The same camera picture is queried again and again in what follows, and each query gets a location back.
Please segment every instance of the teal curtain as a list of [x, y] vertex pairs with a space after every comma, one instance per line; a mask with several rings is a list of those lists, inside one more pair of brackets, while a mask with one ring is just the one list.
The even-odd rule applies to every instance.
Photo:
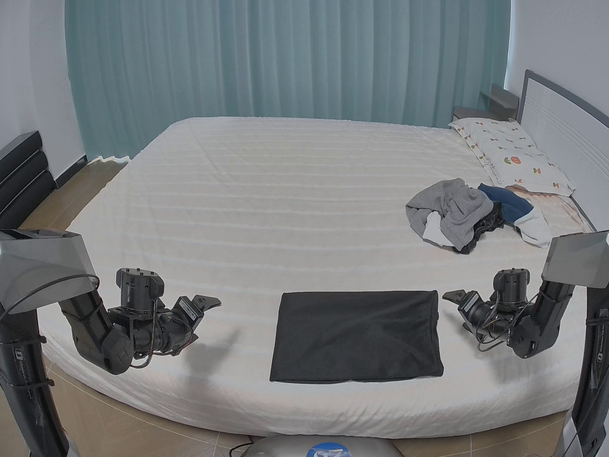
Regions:
[[445, 127], [503, 83], [510, 0], [66, 0], [88, 157], [192, 116]]

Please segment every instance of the gray cloth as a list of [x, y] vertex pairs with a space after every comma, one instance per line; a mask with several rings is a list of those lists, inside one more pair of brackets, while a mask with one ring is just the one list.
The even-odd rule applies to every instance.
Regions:
[[440, 181], [415, 194], [406, 204], [410, 227], [419, 237], [425, 232], [427, 217], [439, 212], [440, 230], [457, 250], [474, 238], [474, 225], [493, 209], [482, 191], [470, 188], [461, 178]]

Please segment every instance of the white pillow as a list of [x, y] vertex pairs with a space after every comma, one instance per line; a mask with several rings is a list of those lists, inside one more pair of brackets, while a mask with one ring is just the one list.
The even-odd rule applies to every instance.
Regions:
[[497, 187], [570, 196], [575, 189], [518, 122], [463, 118], [449, 124], [478, 157]]

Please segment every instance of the bed headboard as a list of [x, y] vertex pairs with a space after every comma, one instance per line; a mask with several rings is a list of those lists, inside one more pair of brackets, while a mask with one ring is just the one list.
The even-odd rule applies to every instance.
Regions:
[[527, 70], [518, 122], [574, 185], [571, 197], [592, 226], [609, 229], [609, 117]]
[[19, 135], [0, 149], [0, 228], [18, 229], [55, 189], [39, 132]]

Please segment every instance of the pile of clothes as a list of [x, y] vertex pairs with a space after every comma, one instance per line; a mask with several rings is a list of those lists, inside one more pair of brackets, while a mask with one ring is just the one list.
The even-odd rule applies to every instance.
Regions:
[[513, 225], [522, 239], [547, 248], [552, 233], [537, 207], [506, 188], [480, 184], [470, 188], [461, 178], [436, 183], [407, 204], [410, 227], [423, 240], [469, 254], [485, 232]]

